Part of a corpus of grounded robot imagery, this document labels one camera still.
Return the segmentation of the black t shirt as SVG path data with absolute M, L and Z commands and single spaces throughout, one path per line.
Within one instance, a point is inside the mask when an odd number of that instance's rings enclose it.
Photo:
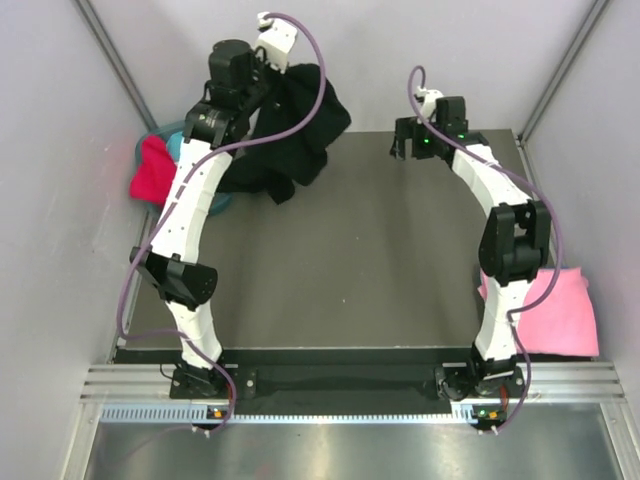
M 315 104 L 320 68 L 298 64 L 273 73 L 274 88 L 262 104 L 251 139 L 280 134 L 300 123 Z M 297 186 L 310 185 L 328 163 L 328 147 L 351 125 L 351 116 L 327 83 L 319 109 L 298 132 L 274 142 L 243 148 L 219 183 L 222 193 L 265 193 L 282 204 Z

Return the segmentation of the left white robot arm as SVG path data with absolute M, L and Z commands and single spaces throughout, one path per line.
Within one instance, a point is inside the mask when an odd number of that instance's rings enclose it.
M 173 374 L 175 398 L 221 398 L 227 374 L 214 362 L 222 353 L 210 301 L 215 268 L 199 262 L 199 245 L 216 189 L 233 151 L 217 148 L 241 141 L 250 118 L 270 90 L 267 51 L 242 40 L 216 43 L 208 58 L 210 78 L 185 116 L 176 174 L 150 245 L 135 247 L 138 272 L 153 285 L 180 333 L 182 354 Z

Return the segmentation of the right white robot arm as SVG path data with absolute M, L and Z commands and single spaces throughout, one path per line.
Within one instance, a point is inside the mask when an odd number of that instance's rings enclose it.
M 481 327 L 464 368 L 442 368 L 443 396 L 461 401 L 487 396 L 518 377 L 520 310 L 549 255 L 551 215 L 521 190 L 495 158 L 486 137 L 468 127 L 465 100 L 418 88 L 419 115 L 395 122 L 391 155 L 437 157 L 469 188 L 486 217 L 478 247 L 486 298 Z

